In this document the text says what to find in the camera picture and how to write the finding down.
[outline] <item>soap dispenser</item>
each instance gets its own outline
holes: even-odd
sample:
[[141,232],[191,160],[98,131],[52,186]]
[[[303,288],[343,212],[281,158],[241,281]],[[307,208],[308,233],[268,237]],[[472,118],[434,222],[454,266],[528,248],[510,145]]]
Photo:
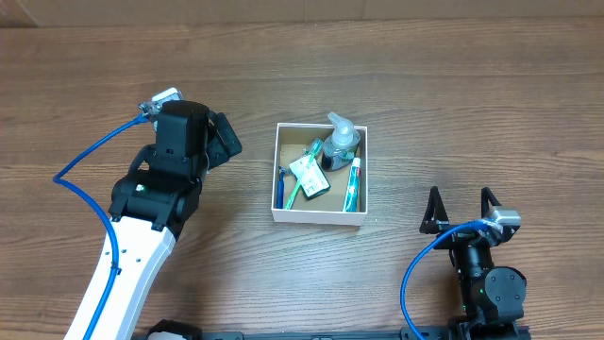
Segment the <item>soap dispenser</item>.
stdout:
[[333,124],[333,133],[323,143],[321,167],[326,171],[334,171],[347,166],[355,158],[361,135],[355,130],[352,122],[330,112],[327,118]]

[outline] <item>pump nozzle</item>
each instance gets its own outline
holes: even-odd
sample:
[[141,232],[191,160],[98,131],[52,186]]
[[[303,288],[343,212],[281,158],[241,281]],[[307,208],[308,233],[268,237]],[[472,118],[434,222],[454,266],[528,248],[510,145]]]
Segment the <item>pump nozzle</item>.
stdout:
[[355,127],[351,121],[343,118],[335,112],[330,112],[327,118],[333,124],[331,139],[337,148],[348,148],[353,144]]

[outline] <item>cardboard box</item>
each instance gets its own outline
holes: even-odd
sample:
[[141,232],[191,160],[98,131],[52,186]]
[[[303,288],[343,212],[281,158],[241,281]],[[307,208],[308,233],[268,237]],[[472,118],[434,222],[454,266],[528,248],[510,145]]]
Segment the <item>cardboard box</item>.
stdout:
[[[367,127],[355,127],[361,135],[361,142],[357,150],[357,157],[361,157],[361,180],[359,186],[359,202],[357,212],[342,212],[344,194],[348,185],[351,164],[337,171],[325,171],[331,188],[328,192],[307,200],[302,190],[297,194],[291,210],[277,209],[277,186],[279,181],[278,167],[288,168],[290,163],[299,159],[304,154],[315,138],[325,140],[331,132],[332,125],[325,124],[277,124],[277,138],[275,141],[275,164],[273,166],[273,196],[271,199],[271,212],[275,222],[331,224],[345,226],[360,226],[367,216],[369,201],[369,172],[367,151]],[[317,156],[321,163],[322,153]],[[287,202],[296,179],[294,176],[285,176],[285,190],[283,203]]]

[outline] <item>blue cable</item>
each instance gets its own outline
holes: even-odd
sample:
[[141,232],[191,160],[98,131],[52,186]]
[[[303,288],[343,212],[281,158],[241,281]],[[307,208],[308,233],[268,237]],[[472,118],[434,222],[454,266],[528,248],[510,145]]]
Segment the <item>blue cable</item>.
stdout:
[[65,166],[65,168],[63,170],[61,170],[58,174],[56,174],[53,177],[53,181],[56,184],[60,184],[60,185],[64,186],[65,188],[71,190],[72,192],[76,193],[86,203],[88,203],[89,206],[91,206],[91,208],[94,210],[94,212],[98,215],[98,217],[101,219],[101,221],[105,225],[105,229],[107,230],[107,235],[109,236],[109,241],[111,242],[112,258],[111,258],[111,271],[109,272],[109,279],[107,280],[107,285],[105,286],[105,291],[103,291],[103,295],[101,296],[101,299],[98,301],[96,310],[94,311],[94,314],[92,315],[91,323],[88,325],[88,329],[86,330],[86,333],[84,334],[84,340],[88,340],[91,338],[92,332],[94,332],[94,328],[96,327],[96,323],[98,322],[98,319],[101,316],[101,313],[103,312],[103,308],[105,308],[105,304],[107,303],[107,299],[109,298],[109,294],[111,293],[111,288],[113,288],[113,283],[115,282],[115,277],[117,276],[117,274],[119,272],[118,264],[120,261],[120,252],[119,252],[119,247],[117,245],[117,237],[115,235],[115,230],[113,229],[111,221],[109,221],[109,218],[107,217],[105,212],[103,212],[103,209],[98,205],[98,203],[96,203],[94,201],[94,199],[92,197],[90,197],[88,194],[86,194],[80,188],[76,187],[74,184],[68,182],[65,179],[62,179],[62,177],[65,176],[65,174],[67,174],[67,172],[69,170],[71,170],[78,162],[80,162],[86,156],[90,155],[94,150],[96,150],[99,146],[103,145],[106,141],[117,136],[120,132],[122,132],[128,128],[134,127],[135,125],[144,123],[146,121],[147,120],[145,118],[143,118],[141,115],[139,115],[136,118],[134,118],[132,121],[122,125],[121,127],[116,128],[112,133],[103,137],[100,141],[96,142],[91,147],[86,149],[86,151],[82,152],[73,161],[71,161],[69,164],[67,164],[67,166]]
[[429,244],[427,247],[425,247],[424,250],[420,251],[420,253],[417,254],[417,256],[415,257],[415,259],[413,259],[413,261],[411,261],[411,264],[409,264],[409,267],[407,268],[407,272],[405,272],[405,276],[403,277],[403,282],[400,286],[400,308],[403,310],[403,315],[405,316],[405,321],[407,321],[407,324],[409,324],[409,328],[411,328],[411,330],[415,333],[415,336],[417,336],[417,338],[419,340],[426,340],[426,339],[424,338],[422,333],[417,329],[417,327],[415,327],[415,325],[411,321],[409,312],[407,312],[407,305],[405,304],[405,294],[406,294],[406,290],[407,290],[407,283],[409,282],[409,277],[411,276],[411,272],[413,271],[413,269],[415,268],[417,263],[419,263],[419,261],[422,260],[422,258],[424,256],[426,256],[426,254],[428,254],[429,251],[431,251],[434,247],[436,247],[438,244],[440,244],[445,238],[451,236],[451,234],[460,232],[463,230],[485,230],[489,227],[489,225],[492,225],[493,223],[494,222],[486,220],[486,219],[479,219],[479,220],[464,223],[462,225],[458,225],[457,227],[455,227],[453,229],[447,230],[443,234],[441,234],[439,237],[437,237],[436,240],[434,240],[431,244]]

